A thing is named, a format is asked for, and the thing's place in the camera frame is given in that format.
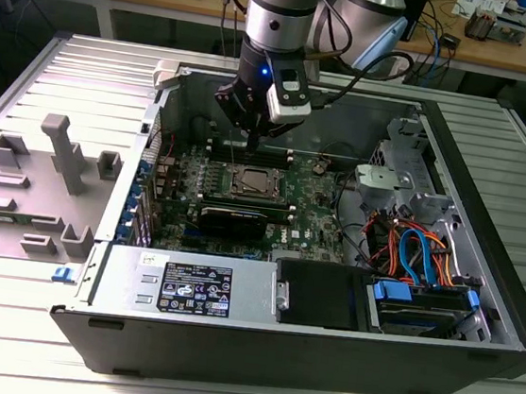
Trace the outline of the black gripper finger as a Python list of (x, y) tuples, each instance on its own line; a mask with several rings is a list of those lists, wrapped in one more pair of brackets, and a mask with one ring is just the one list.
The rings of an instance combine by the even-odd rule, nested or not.
[(246, 150), (254, 152), (261, 105), (254, 90), (243, 81), (233, 80), (219, 87), (214, 98), (233, 126), (246, 134)]
[(280, 124), (280, 125), (276, 125), (271, 122), (263, 123), (257, 130), (257, 138), (255, 139), (254, 149), (258, 149), (258, 147), (261, 145), (261, 142), (264, 138), (279, 137), (282, 134), (286, 133), (287, 131), (290, 131), (294, 127), (295, 127), (295, 124), (293, 123)]

